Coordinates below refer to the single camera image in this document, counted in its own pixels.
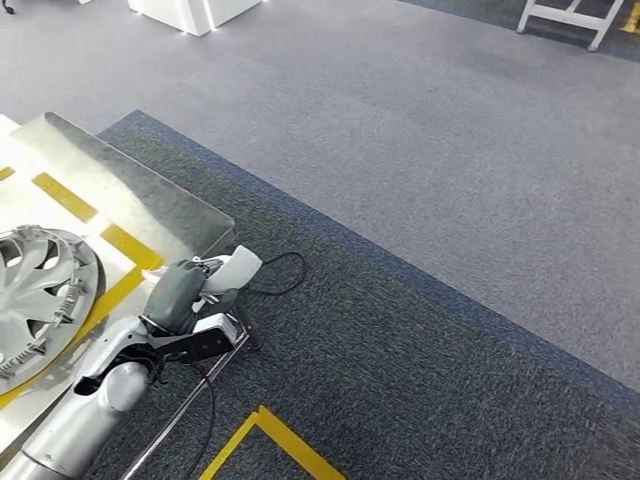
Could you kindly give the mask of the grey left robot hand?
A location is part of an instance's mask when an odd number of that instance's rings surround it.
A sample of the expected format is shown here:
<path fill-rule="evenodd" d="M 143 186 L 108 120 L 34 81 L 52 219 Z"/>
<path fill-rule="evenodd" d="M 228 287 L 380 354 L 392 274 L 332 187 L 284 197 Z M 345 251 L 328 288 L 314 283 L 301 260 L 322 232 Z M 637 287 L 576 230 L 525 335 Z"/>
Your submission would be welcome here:
<path fill-rule="evenodd" d="M 146 272 L 154 288 L 140 318 L 155 336 L 182 336 L 221 326 L 244 278 L 228 255 L 187 260 Z"/>

